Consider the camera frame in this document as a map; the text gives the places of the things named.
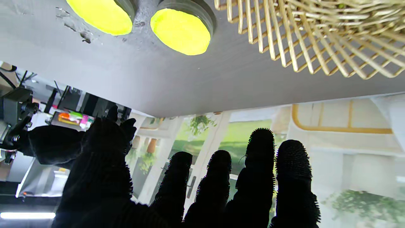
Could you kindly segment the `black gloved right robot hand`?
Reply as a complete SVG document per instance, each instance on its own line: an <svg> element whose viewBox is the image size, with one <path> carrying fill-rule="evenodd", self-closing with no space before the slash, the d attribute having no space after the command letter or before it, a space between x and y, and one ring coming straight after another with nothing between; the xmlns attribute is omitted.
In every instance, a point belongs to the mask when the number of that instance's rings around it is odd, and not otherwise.
<svg viewBox="0 0 405 228"><path fill-rule="evenodd" d="M118 108L112 106L106 116L97 117L87 131L46 125L20 136L18 151L36 158L43 165L72 164L82 153L101 152L125 155L136 133L136 119L118 121Z"/></svg>

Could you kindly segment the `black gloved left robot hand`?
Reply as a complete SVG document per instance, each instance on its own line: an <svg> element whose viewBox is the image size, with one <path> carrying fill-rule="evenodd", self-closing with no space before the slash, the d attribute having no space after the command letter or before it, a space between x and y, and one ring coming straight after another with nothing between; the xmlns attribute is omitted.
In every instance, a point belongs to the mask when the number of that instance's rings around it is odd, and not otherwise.
<svg viewBox="0 0 405 228"><path fill-rule="evenodd" d="M154 201L131 200L133 184L123 154L123 131L95 123L65 184L53 228L317 228L320 210L311 191L304 146L284 141L275 157L272 132L252 132L237 192L229 200L231 156L214 152L194 203L184 209L192 155L170 160Z"/></svg>

